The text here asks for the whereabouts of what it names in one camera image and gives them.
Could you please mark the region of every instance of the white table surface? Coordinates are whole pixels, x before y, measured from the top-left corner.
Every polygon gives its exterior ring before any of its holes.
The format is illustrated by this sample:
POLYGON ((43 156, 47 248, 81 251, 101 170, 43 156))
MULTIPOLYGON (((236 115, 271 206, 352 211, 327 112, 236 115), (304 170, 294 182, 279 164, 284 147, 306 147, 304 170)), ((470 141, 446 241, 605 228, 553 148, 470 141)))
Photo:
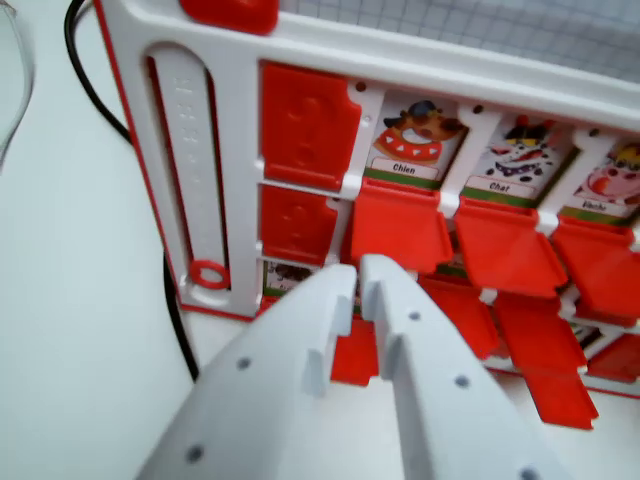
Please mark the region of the white table surface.
MULTIPOLYGON (((36 81, 0 176, 0 478, 132 478, 191 384, 166 312, 160 240, 131 147, 68 61, 68 1, 12 3, 29 27, 36 81)), ((77 39, 122 118, 93 11, 77 39)), ((200 362, 245 328, 185 320, 200 362)), ((592 393, 600 418, 584 432, 542 424, 524 382, 500 382, 576 479, 638 478, 640 402, 592 393)), ((292 474, 402 478, 393 408, 379 380, 333 385, 292 474)))

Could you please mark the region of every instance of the grid paper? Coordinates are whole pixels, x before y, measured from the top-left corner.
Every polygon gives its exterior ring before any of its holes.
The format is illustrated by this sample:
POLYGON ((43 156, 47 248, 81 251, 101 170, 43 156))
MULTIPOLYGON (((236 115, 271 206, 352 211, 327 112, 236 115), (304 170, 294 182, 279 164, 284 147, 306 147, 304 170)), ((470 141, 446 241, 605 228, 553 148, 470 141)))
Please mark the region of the grid paper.
POLYGON ((640 83, 640 0, 286 0, 284 9, 640 83))

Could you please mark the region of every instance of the dog cartoon card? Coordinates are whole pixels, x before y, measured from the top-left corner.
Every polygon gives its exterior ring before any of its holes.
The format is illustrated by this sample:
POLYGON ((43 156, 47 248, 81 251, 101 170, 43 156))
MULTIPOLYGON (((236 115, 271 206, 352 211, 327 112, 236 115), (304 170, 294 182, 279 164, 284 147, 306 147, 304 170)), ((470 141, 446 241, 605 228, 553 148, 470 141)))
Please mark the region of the dog cartoon card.
POLYGON ((624 224, 640 203, 640 142, 622 141, 609 152, 560 212, 581 220, 624 224))
POLYGON ((533 207, 573 151, 568 126, 527 115, 505 115, 462 194, 533 207))
POLYGON ((365 176, 439 188, 466 132, 456 109, 450 100, 387 92, 365 176))

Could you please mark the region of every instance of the black cable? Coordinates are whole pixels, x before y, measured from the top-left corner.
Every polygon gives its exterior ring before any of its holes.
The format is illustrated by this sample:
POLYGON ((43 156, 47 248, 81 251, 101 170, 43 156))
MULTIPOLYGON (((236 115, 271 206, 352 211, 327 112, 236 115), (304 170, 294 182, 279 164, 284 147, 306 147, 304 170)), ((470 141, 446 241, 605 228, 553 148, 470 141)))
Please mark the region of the black cable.
POLYGON ((82 63, 80 63, 80 57, 78 56, 78 50, 76 49, 75 33, 76 33, 76 17, 82 7, 85 0, 71 0, 71 4, 67 9, 67 14, 64 17, 64 41, 67 44, 67 53, 69 54, 69 60, 71 65, 78 76, 78 80, 82 84, 85 93, 91 100, 91 103, 98 109, 100 114, 105 118, 107 122, 124 138, 127 142, 131 143, 131 134, 127 127, 125 127, 120 121, 109 111, 109 109, 102 103, 100 97, 93 89, 87 74, 84 73, 82 63))
MULTIPOLYGON (((98 112, 111 124, 111 126, 120 134, 122 138, 124 138, 129 144, 133 145, 131 141, 131 134, 127 127, 125 127, 120 121, 109 111, 109 109, 102 103, 100 97, 96 94, 96 91, 93 89, 89 78, 87 77, 84 68, 82 67, 82 63, 80 63, 80 57, 78 56, 78 50, 76 49, 75 44, 75 31, 76 31, 76 20, 78 17, 78 12, 82 5, 86 0, 71 0, 71 4, 67 9, 67 14, 64 17, 64 41, 67 44, 67 53, 69 54, 69 60, 71 60, 71 65, 73 66, 73 70, 76 72, 78 80, 82 85, 85 93, 91 100, 91 103, 96 107, 98 112)), ((189 374, 191 378, 195 382, 198 378, 198 364, 196 363, 196 359, 193 356, 193 352, 191 351, 191 347, 189 345, 189 340, 187 339, 186 332, 184 330, 184 325, 182 324, 182 319, 180 318, 180 310, 178 308, 177 296, 175 285, 173 284, 173 279, 171 278, 171 271, 169 269, 169 262, 167 261, 167 256, 163 256, 163 280, 164 280, 164 297, 167 303, 167 310, 169 311, 169 317, 171 318, 171 325, 173 326, 173 331, 176 334, 176 339, 178 340, 178 345, 180 346, 180 350, 182 351, 182 356, 184 357, 184 361, 187 364, 187 368, 189 369, 189 374)))

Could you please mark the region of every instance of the cartoon cow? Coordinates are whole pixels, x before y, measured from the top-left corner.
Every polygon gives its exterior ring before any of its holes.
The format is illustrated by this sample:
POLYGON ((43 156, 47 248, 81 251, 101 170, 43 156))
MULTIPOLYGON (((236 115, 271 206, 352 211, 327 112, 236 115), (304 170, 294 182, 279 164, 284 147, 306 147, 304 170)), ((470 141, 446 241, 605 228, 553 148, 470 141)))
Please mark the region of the cartoon cow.
POLYGON ((385 118, 387 129, 373 144, 382 154, 403 162, 432 164, 442 153, 445 142, 465 127, 456 118, 442 115, 433 102, 414 103, 398 118, 385 118))
POLYGON ((607 163, 596 168, 576 194, 619 205, 640 203, 640 143, 611 152, 607 163))
POLYGON ((543 175, 546 166, 554 165, 548 160, 550 146, 547 142, 553 124, 553 121, 545 120, 529 125, 529 117, 519 115, 515 126, 502 141, 489 146, 485 158, 488 155, 494 165, 486 170, 485 175, 515 177, 523 183, 543 175))

